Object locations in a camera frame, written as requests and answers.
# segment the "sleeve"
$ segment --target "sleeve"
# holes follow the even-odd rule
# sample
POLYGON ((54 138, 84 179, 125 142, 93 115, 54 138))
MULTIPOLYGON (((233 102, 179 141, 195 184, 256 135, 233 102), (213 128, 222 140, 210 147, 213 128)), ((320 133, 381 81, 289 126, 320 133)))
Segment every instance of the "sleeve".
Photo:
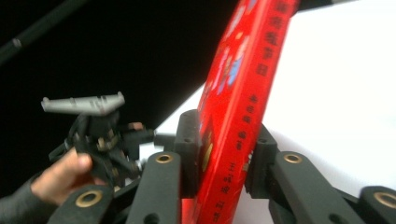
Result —
POLYGON ((46 223, 56 210, 55 204, 40 201, 31 191, 34 178, 12 195, 0 199, 0 224, 46 223))

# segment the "gray plastic part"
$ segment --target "gray plastic part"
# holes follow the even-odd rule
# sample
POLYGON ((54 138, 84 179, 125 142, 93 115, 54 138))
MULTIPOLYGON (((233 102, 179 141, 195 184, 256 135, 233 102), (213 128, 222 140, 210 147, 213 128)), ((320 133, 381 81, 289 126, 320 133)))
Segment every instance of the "gray plastic part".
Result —
POLYGON ((41 102, 44 111, 65 114, 84 114, 89 116, 105 116, 125 103, 121 92, 114 95, 68 98, 50 100, 45 97, 41 102))

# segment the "white table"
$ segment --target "white table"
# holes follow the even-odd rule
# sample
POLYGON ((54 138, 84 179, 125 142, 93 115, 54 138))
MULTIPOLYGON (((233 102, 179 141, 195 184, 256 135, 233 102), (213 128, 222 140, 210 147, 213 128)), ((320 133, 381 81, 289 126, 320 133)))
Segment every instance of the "white table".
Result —
MULTIPOLYGON (((395 1, 300 12, 291 20, 263 123, 280 150, 304 154, 342 191, 396 189, 395 65, 395 1)), ((201 92, 157 133, 175 134, 179 115, 197 107, 201 92)), ((233 223, 273 223, 267 204, 243 193, 233 223)))

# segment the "metal ring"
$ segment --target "metal ring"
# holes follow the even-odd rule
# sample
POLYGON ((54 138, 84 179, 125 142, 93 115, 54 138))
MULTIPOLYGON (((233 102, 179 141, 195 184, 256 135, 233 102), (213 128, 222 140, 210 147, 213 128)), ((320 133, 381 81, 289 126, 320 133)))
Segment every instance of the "metal ring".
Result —
POLYGON ((78 207, 91 207, 102 199, 101 190, 90 190, 78 196, 76 205, 78 207), (92 195, 93 198, 87 200, 87 196, 92 195))
POLYGON ((300 156, 296 155, 296 154, 286 154, 283 159, 285 159, 285 161, 288 161, 290 163, 300 163, 303 161, 303 158, 301 158, 300 156))
POLYGON ((172 161, 173 157, 171 155, 168 154, 163 154, 163 155, 159 155, 155 161, 158 163, 168 163, 169 161, 172 161))
POLYGON ((385 206, 396 209, 396 195, 387 192, 376 192, 374 193, 374 197, 385 206), (390 202, 387 198, 391 198, 395 202, 390 202))

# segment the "black plastic bracket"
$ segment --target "black plastic bracket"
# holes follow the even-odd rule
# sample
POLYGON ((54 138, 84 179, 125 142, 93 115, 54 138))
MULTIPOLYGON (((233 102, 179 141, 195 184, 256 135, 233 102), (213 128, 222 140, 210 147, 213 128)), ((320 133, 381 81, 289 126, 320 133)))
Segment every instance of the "black plastic bracket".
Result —
POLYGON ((366 223, 396 223, 396 190, 381 186, 361 191, 358 207, 366 223))
POLYGON ((364 223, 307 157, 279 152, 273 172, 297 223, 364 223))
POLYGON ((201 144, 199 117, 196 109, 180 115, 176 137, 156 135, 154 138, 154 145, 163 146, 164 151, 176 152, 181 158, 182 198, 193 198, 198 191, 198 160, 201 144))
POLYGON ((125 223, 180 223, 180 169, 180 157, 174 152, 151 155, 125 223))
POLYGON ((245 180, 245 188, 252 199, 268 199, 270 196, 267 188, 263 186, 265 186, 269 165, 274 164, 278 152, 276 140, 262 125, 245 180))
POLYGON ((111 223, 113 189, 89 185, 72 193, 49 219, 49 224, 111 223))

